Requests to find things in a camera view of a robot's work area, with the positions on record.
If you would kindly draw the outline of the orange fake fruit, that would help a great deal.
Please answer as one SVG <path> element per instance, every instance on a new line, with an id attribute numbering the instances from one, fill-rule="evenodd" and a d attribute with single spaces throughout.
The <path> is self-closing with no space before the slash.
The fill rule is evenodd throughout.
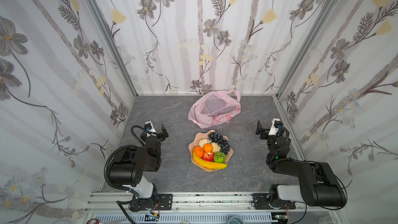
<path id="1" fill-rule="evenodd" d="M 193 152 L 194 152 L 199 158 L 202 158 L 202 156 L 203 156 L 203 154 L 204 154 L 204 150 L 203 150 L 203 148 L 200 147 L 200 146 L 194 147 Z"/>
<path id="2" fill-rule="evenodd" d="M 210 143 L 206 143 L 203 145 L 203 150 L 205 152 L 212 152 L 213 151 L 213 146 Z"/>

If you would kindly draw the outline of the yellow fake banana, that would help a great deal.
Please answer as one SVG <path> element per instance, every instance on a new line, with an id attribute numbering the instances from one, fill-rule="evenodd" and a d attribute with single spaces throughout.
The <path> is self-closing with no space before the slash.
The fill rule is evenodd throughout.
<path id="1" fill-rule="evenodd" d="M 205 161 L 205 160 L 199 158 L 195 152 L 193 152 L 193 159 L 194 159 L 194 162 L 198 166 L 205 168 L 205 169 L 222 170 L 222 169 L 227 168 L 227 165 L 224 163 L 215 163 L 215 162 Z"/>

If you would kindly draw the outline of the green fake custard apple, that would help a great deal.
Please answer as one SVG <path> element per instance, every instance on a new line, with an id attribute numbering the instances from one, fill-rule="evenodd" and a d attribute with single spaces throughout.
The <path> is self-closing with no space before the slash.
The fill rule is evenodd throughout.
<path id="1" fill-rule="evenodd" d="M 217 152 L 214 153 L 213 162 L 215 162 L 215 163 L 224 163 L 225 160 L 226 160 L 226 155 L 223 152 L 217 151 Z"/>

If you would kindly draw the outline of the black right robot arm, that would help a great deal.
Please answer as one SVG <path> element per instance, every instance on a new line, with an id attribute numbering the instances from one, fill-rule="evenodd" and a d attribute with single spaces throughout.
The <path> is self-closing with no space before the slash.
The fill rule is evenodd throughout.
<path id="1" fill-rule="evenodd" d="M 289 204 L 304 203 L 307 206 L 327 210 L 340 210 L 348 200 L 346 188 L 326 162 L 300 161 L 288 156 L 290 152 L 290 132 L 280 119 L 274 118 L 269 129 L 257 122 L 256 135 L 265 140 L 268 154 L 265 164 L 276 174 L 298 179 L 297 185 L 273 184 L 264 200 L 254 198 L 255 208 L 260 202 L 266 207 L 288 208 Z"/>

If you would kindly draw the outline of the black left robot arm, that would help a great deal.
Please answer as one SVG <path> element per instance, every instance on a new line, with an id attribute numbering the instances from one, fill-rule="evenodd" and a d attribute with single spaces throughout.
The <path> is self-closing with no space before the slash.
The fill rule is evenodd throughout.
<path id="1" fill-rule="evenodd" d="M 161 131 L 157 132 L 153 123 L 148 121 L 144 126 L 132 126 L 131 134 L 140 145 L 121 146 L 111 153 L 104 166 L 106 183 L 133 195 L 129 201 L 117 201 L 124 212 L 125 206 L 132 212 L 170 211 L 173 195 L 159 194 L 155 184 L 144 177 L 144 172 L 160 169 L 161 142 L 169 136 L 166 128 L 162 125 Z"/>

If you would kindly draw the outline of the pale yellow fake fruit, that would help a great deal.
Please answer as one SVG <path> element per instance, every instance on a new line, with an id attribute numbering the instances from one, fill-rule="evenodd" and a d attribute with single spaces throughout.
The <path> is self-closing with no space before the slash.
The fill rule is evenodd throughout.
<path id="1" fill-rule="evenodd" d="M 216 152 L 220 151 L 221 148 L 217 143 L 212 142 L 211 145 L 212 145 L 212 152 L 216 153 Z"/>

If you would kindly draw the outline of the beige fake potato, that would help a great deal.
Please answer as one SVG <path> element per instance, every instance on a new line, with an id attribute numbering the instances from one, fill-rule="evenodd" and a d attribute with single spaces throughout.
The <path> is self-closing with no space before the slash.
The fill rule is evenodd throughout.
<path id="1" fill-rule="evenodd" d="M 205 144 L 210 144 L 210 143 L 211 143 L 211 140 L 209 140 L 209 139 L 201 139 L 201 140 L 199 140 L 199 142 L 198 142 L 198 146 L 200 146 L 201 148 L 203 148 Z"/>

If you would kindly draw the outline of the pink scalloped bowl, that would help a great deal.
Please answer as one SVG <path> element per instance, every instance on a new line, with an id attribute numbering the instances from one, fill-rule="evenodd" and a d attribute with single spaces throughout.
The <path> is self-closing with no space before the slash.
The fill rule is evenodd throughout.
<path id="1" fill-rule="evenodd" d="M 227 136 L 215 130 L 197 133 L 189 151 L 192 163 L 206 172 L 226 169 L 233 155 Z"/>

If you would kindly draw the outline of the red fake strawberry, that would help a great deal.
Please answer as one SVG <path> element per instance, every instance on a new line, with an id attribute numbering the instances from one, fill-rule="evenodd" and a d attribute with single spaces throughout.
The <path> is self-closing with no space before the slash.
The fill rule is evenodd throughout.
<path id="1" fill-rule="evenodd" d="M 214 153 L 213 152 L 204 152 L 202 159 L 204 161 L 213 162 L 214 161 Z"/>

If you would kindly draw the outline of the pink plastic bag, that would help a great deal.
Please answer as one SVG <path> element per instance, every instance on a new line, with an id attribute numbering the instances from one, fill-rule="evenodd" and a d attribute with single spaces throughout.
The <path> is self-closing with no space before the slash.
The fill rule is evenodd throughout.
<path id="1" fill-rule="evenodd" d="M 235 90 L 212 91 L 196 101 L 188 113 L 188 120 L 206 129 L 229 123 L 241 111 L 241 95 Z"/>

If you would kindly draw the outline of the dark fake grape bunch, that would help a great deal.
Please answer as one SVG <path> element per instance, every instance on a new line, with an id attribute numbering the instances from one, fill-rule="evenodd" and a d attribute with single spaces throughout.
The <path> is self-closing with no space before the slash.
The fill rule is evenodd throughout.
<path id="1" fill-rule="evenodd" d="M 228 141 L 227 138 L 221 135 L 221 133 L 215 131 L 215 132 L 210 132 L 208 135 L 209 140 L 212 142 L 217 143 L 220 146 L 220 151 L 223 152 L 225 155 L 227 155 L 230 150 L 231 150 L 231 145 Z"/>

